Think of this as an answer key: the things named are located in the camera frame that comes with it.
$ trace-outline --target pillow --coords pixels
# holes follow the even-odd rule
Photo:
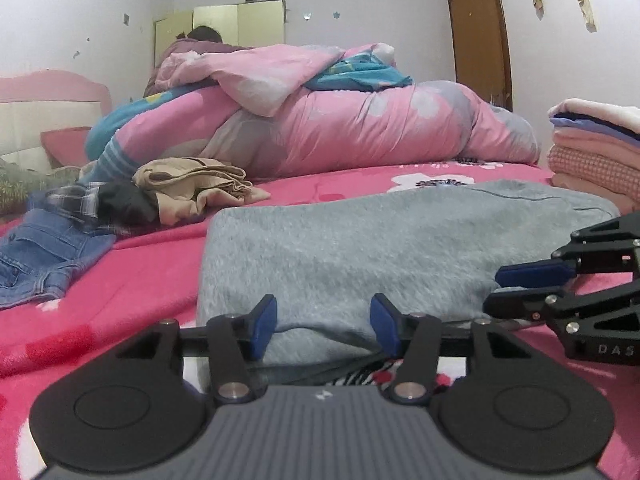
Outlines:
[[[72,184],[79,173],[78,168],[61,168],[46,175],[0,159],[0,216],[25,213],[32,192]]]
[[[84,140],[91,128],[78,126],[62,128],[40,134],[40,142],[49,156],[51,167],[75,166],[81,168],[89,159],[84,152]]]

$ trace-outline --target pink bed sheet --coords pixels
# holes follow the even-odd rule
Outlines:
[[[499,163],[367,168],[263,184],[271,199],[256,206],[330,202],[426,187],[434,181],[471,184],[516,178],[546,183],[550,176],[539,168]],[[123,240],[62,300],[0,312],[0,478],[29,479],[42,468],[28,429],[28,413],[46,386],[156,320],[193,321],[206,230],[204,222]],[[611,277],[597,276],[583,287],[604,288],[614,282]],[[640,478],[640,428],[636,424],[640,370],[567,363],[555,337],[545,328],[523,331],[522,336],[609,397],[616,411],[616,433],[600,467],[612,478]]]

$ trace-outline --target gray sweatpants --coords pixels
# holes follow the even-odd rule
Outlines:
[[[571,231],[617,216],[600,197],[500,180],[298,206],[226,209],[211,221],[198,324],[278,300],[254,370],[271,383],[370,360],[369,303],[444,321],[482,316],[500,266],[548,258]]]

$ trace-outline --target gray ribbed panel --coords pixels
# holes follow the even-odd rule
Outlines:
[[[514,478],[534,477],[494,471],[462,455],[424,410],[387,402],[375,386],[271,386],[257,402],[220,409],[197,442],[162,465],[105,477],[52,468],[41,480]],[[591,471],[544,478],[603,476]]]

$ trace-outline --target headboard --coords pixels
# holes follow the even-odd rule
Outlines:
[[[43,173],[51,165],[40,133],[93,126],[111,112],[109,89],[62,70],[0,78],[0,157]]]

